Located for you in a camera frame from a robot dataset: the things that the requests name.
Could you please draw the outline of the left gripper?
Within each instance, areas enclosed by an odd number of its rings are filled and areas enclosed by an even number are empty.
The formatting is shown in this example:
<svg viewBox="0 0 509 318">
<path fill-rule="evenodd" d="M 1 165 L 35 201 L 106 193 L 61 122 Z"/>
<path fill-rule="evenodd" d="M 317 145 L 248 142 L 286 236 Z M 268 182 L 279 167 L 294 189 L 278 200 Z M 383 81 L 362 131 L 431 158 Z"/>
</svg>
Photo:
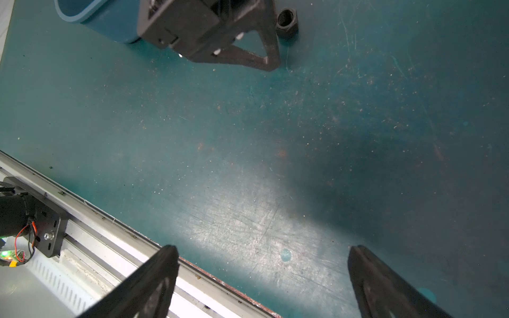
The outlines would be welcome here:
<svg viewBox="0 0 509 318">
<path fill-rule="evenodd" d="M 280 66 L 274 1 L 141 1 L 137 34 L 198 63 Z"/>
</svg>

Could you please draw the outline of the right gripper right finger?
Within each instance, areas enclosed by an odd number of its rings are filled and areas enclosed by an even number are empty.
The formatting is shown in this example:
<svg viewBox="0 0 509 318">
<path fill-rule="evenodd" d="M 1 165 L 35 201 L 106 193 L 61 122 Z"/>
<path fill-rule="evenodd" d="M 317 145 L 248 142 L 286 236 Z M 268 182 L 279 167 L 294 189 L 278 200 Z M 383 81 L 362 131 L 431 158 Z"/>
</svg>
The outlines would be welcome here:
<svg viewBox="0 0 509 318">
<path fill-rule="evenodd" d="M 353 246 L 349 276 L 362 317 L 449 317 L 363 245 Z"/>
</svg>

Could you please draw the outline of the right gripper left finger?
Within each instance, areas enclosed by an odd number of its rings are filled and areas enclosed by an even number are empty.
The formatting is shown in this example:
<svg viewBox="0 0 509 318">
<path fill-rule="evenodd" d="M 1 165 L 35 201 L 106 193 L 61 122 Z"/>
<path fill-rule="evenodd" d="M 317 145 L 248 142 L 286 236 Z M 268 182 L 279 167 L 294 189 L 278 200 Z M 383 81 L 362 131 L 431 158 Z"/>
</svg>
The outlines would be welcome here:
<svg viewBox="0 0 509 318">
<path fill-rule="evenodd" d="M 166 317 L 179 270 L 175 246 L 163 246 L 81 317 Z"/>
</svg>

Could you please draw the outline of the black nut cluster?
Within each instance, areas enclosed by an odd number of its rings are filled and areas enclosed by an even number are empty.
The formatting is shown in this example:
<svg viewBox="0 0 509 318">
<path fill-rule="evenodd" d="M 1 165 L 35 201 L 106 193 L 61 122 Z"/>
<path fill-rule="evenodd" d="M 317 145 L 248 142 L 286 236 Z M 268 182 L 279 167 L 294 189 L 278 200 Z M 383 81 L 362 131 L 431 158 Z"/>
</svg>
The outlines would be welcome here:
<svg viewBox="0 0 509 318">
<path fill-rule="evenodd" d="M 290 40 L 298 33 L 298 15 L 295 9 L 285 8 L 277 16 L 277 36 Z"/>
</svg>

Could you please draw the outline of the blue plastic storage box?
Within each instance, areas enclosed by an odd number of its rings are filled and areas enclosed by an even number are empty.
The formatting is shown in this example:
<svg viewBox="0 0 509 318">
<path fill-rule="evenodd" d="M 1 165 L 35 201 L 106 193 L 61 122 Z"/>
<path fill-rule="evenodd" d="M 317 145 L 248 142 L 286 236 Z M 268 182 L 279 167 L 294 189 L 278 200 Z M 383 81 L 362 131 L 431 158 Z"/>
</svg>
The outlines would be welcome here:
<svg viewBox="0 0 509 318">
<path fill-rule="evenodd" d="M 137 0 L 55 0 L 58 16 L 81 24 L 108 39 L 130 44 L 139 40 Z"/>
</svg>

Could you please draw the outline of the green table mat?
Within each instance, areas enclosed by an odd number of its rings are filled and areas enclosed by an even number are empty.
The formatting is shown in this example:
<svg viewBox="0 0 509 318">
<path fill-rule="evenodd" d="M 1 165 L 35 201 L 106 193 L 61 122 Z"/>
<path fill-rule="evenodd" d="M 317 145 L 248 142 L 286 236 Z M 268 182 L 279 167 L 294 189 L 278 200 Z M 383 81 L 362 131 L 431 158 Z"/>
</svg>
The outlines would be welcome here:
<svg viewBox="0 0 509 318">
<path fill-rule="evenodd" d="M 273 72 L 16 1 L 1 149 L 284 317 L 357 317 L 371 249 L 454 317 L 508 316 L 508 2 L 279 1 Z"/>
</svg>

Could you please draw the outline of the aluminium front rail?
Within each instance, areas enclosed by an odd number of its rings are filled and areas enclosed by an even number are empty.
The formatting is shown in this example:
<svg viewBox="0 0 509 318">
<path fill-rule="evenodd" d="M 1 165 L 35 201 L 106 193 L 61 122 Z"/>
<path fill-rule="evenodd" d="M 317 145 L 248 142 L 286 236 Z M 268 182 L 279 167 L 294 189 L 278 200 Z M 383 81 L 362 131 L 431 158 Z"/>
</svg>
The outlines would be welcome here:
<svg viewBox="0 0 509 318">
<path fill-rule="evenodd" d="M 60 254 L 48 258 L 27 235 L 1 236 L 1 316 L 81 317 L 163 246 L 159 246 L 7 154 L 1 182 L 15 177 L 69 216 Z M 179 257 L 166 317 L 274 317 L 275 312 Z"/>
</svg>

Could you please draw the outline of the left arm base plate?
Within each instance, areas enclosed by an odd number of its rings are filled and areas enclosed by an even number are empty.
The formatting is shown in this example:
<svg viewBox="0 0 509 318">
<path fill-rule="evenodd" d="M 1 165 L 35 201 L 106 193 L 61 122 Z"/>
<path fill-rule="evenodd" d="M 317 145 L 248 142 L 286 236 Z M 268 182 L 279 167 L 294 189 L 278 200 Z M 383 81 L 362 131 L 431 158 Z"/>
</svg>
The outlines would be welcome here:
<svg viewBox="0 0 509 318">
<path fill-rule="evenodd" d="M 68 212 L 50 200 L 49 195 L 15 177 L 1 182 L 1 236 L 35 236 L 34 247 L 48 258 L 60 254 L 68 223 Z"/>
</svg>

